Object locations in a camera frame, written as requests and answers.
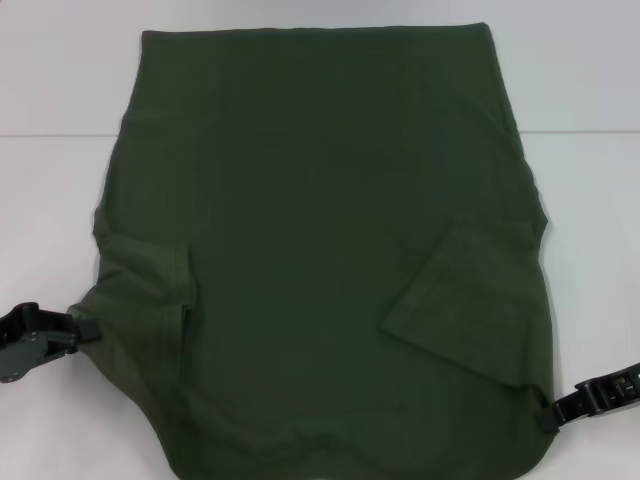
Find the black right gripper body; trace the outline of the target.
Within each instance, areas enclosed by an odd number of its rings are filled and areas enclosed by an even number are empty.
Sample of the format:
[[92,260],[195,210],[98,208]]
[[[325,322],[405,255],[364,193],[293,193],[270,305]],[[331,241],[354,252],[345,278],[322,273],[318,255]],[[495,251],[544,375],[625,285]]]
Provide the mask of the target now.
[[639,364],[588,379],[575,386],[589,408],[623,408],[639,401]]

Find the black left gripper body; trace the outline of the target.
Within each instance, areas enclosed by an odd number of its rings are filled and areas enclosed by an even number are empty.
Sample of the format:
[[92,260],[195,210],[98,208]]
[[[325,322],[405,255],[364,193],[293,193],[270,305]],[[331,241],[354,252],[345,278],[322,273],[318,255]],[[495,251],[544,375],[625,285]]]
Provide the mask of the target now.
[[32,369],[46,363],[48,341],[35,326],[40,307],[22,303],[1,317],[1,383],[22,379]]

